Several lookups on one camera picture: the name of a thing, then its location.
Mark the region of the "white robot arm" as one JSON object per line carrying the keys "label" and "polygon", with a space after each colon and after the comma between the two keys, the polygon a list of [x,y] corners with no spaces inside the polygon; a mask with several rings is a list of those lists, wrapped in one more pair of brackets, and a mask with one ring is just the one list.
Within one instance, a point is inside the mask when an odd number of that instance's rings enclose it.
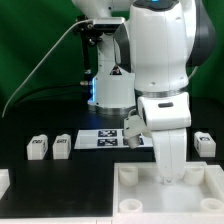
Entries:
{"label": "white robot arm", "polygon": [[161,179],[181,179],[191,125],[186,68],[211,55],[214,27],[202,0],[114,1],[112,7],[130,11],[113,37],[116,63],[135,74],[136,113],[124,120],[124,138],[136,148],[141,135],[150,137]]}

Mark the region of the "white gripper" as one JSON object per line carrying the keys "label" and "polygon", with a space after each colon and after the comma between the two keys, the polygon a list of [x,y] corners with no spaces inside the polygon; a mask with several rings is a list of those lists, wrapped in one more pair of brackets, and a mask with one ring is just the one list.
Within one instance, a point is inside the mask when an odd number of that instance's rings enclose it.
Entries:
{"label": "white gripper", "polygon": [[185,174],[187,131],[183,129],[152,131],[156,164],[166,184],[182,179]]}

